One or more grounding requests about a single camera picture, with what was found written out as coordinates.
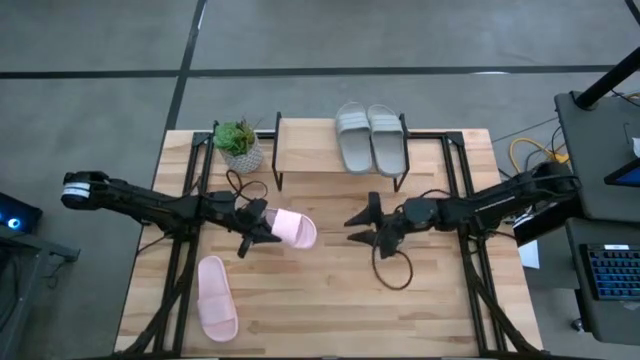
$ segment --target gray slide sandal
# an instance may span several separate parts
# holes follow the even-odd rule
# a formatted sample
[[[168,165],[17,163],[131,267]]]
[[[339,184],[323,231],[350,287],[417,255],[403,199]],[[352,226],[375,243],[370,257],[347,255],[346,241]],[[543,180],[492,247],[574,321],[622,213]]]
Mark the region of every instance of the gray slide sandal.
[[[347,172],[360,175],[371,170],[371,127],[364,106],[350,102],[336,114],[336,137]]]
[[[384,105],[372,105],[367,111],[371,124],[371,144],[376,166],[383,176],[399,177],[406,170],[404,131],[400,119]]]

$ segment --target computer keyboard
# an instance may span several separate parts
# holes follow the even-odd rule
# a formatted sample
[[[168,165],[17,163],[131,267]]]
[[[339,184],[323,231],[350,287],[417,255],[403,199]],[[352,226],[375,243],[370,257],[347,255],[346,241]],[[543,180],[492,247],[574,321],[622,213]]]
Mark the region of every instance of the computer keyboard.
[[[587,245],[585,255],[596,299],[640,300],[639,246]]]

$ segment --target white paper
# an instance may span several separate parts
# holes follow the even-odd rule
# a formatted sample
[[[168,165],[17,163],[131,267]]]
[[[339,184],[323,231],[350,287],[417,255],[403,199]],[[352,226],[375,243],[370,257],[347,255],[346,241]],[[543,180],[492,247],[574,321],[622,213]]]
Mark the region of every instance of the white paper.
[[[520,262],[523,266],[540,269],[540,257],[538,256],[538,240],[522,245],[518,248]]]

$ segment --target gray floor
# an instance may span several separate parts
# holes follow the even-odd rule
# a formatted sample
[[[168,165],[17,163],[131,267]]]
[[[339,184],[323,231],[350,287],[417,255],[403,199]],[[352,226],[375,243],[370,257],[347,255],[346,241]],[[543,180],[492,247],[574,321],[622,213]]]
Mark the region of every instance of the gray floor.
[[[0,72],[177,69],[195,0],[0,1]],[[614,64],[638,45],[622,0],[209,0],[192,68]],[[601,74],[191,79],[178,129],[246,117],[333,116],[346,101],[384,103],[413,128],[489,128],[498,165],[520,136],[547,144],[553,95]],[[44,210],[39,233],[80,246],[44,288],[24,359],[111,351],[140,228],[124,216],[66,210],[66,171],[99,169],[150,186],[175,79],[0,80],[0,191]],[[637,76],[619,90],[640,89]],[[519,163],[531,151],[518,146]],[[576,334],[573,294],[531,287],[545,348],[628,359],[633,347]]]

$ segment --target pink slide sandal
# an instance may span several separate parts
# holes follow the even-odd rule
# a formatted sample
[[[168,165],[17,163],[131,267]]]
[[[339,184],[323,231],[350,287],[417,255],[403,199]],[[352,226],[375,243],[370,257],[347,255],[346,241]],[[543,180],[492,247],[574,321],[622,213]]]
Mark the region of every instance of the pink slide sandal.
[[[316,225],[306,215],[284,209],[267,209],[265,218],[271,225],[271,233],[291,247],[308,249],[316,242]]]
[[[224,264],[217,256],[207,256],[198,264],[198,312],[205,334],[213,341],[226,342],[238,334],[238,314],[231,298]]]

